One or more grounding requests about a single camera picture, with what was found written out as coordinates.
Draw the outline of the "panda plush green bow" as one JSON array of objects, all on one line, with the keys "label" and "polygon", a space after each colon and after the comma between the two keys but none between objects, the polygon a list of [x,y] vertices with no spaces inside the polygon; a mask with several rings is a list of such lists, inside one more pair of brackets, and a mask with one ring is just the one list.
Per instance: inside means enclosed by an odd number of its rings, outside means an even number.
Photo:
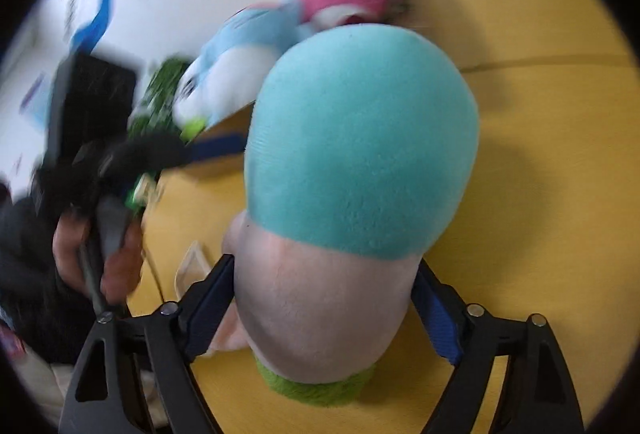
[{"label": "panda plush green bow", "polygon": [[206,128],[209,111],[204,87],[201,86],[201,61],[194,60],[183,73],[172,103],[172,118],[181,136],[194,139]]}]

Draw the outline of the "light blue elephant plush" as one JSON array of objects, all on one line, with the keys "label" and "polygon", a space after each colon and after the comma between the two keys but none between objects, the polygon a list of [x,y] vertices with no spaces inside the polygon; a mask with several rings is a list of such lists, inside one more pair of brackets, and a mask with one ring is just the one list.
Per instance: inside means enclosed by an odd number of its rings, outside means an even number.
[{"label": "light blue elephant plush", "polygon": [[302,0],[248,6],[227,19],[178,82],[172,117],[180,130],[210,128],[255,101],[271,68],[314,34]]}]

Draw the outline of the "pink pig plush teal back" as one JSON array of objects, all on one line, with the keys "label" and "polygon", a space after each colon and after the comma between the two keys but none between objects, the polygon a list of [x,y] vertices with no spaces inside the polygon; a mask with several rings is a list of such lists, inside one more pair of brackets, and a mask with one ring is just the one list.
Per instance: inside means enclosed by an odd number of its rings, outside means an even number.
[{"label": "pink pig plush teal back", "polygon": [[213,349],[249,348],[296,402],[355,400],[457,213],[479,141],[468,84],[416,32],[354,24],[291,48],[253,108],[246,205],[222,242],[234,299]]}]

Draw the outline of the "green potted plant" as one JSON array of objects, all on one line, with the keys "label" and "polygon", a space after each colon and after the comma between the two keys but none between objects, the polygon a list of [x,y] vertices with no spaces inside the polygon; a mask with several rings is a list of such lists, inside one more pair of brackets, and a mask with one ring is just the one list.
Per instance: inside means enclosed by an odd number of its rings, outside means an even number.
[{"label": "green potted plant", "polygon": [[129,123],[130,137],[156,132],[180,134],[172,116],[178,84],[190,66],[190,57],[174,55],[155,67]]}]

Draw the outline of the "brown cardboard box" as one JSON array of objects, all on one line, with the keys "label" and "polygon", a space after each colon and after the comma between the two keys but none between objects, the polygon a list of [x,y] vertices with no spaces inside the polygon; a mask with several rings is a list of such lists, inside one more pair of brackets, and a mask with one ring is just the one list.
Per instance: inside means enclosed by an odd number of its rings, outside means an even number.
[{"label": "brown cardboard box", "polygon": [[[410,12],[411,0],[388,0],[385,15],[381,20],[375,22],[399,24]],[[314,32],[322,31],[316,29],[312,24],[309,25]],[[240,133],[247,136],[254,103],[254,100],[250,100],[243,104],[241,108],[234,110],[231,116],[227,116],[220,123],[213,126],[213,128],[206,133],[206,138],[231,133]]]}]

